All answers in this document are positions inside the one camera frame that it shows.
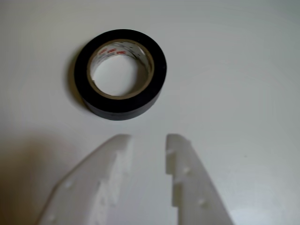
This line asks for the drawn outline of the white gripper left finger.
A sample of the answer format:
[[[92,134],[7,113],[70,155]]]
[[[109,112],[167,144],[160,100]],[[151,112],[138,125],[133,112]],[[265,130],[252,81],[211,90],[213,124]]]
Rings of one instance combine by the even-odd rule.
[[[131,165],[132,137],[108,139],[58,182],[37,224],[106,225]]]

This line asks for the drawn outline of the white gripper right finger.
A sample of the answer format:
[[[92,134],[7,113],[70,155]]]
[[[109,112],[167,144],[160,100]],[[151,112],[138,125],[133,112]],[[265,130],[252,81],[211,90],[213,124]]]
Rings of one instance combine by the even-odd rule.
[[[179,225],[231,225],[232,219],[191,142],[168,134],[165,170],[172,177],[172,206]]]

